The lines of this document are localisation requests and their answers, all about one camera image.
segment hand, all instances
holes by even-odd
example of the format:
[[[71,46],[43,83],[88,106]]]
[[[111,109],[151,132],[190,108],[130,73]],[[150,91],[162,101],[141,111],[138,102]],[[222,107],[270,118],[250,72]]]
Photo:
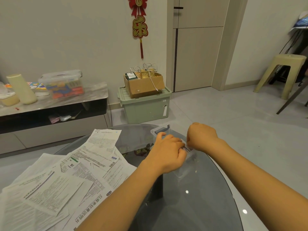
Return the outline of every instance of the hand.
[[[150,151],[145,162],[149,167],[157,170],[158,175],[172,172],[181,167],[186,158],[186,151],[182,149],[185,146],[182,140],[168,135],[164,139],[166,133],[160,132],[156,137],[156,141]]]
[[[198,151],[208,152],[211,146],[219,140],[216,130],[205,124],[194,122],[188,128],[187,146]]]

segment green storage box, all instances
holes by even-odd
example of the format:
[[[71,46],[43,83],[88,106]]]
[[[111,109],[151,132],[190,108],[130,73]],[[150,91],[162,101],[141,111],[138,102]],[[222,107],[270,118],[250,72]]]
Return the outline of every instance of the green storage box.
[[[167,118],[169,115],[169,88],[165,87],[162,93],[140,98],[130,98],[125,87],[119,87],[118,98],[124,107],[129,124],[142,123]]]

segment transparent storage box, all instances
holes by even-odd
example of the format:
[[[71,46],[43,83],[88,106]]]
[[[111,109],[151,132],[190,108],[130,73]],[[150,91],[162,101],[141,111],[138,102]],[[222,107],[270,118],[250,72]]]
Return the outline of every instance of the transparent storage box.
[[[38,82],[44,84],[53,99],[58,99],[83,94],[81,77],[82,72],[75,69],[43,74]]]
[[[165,136],[172,134],[172,129],[170,127],[170,124],[167,124],[165,126],[159,126],[151,130],[154,143],[156,141],[156,137],[159,132],[165,132],[166,133]],[[181,180],[182,178],[184,178],[190,171],[195,171],[195,167],[196,167],[196,164],[195,164],[195,160],[197,156],[196,151],[187,147],[186,142],[184,140],[182,141],[183,143],[185,143],[185,147],[183,147],[183,149],[187,152],[187,156],[186,156],[185,162],[182,165],[182,167],[173,171],[176,177],[178,178],[178,180]]]

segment chinese new year decoration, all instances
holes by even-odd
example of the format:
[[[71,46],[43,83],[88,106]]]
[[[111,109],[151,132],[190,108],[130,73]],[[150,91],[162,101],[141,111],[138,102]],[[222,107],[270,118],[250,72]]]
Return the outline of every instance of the chinese new year decoration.
[[[140,51],[141,58],[143,59],[143,47],[142,47],[142,37],[147,36],[148,26],[145,23],[145,11],[147,7],[148,0],[129,0],[129,7],[133,9],[132,16],[135,16],[133,20],[133,36],[140,39]]]

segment right hand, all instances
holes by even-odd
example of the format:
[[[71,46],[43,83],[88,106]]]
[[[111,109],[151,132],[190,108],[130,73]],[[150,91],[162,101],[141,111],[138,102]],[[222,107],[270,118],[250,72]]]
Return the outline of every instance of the right hand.
[[[211,146],[219,140],[216,130],[205,124],[194,122],[188,128],[187,146],[198,151],[209,151]]]

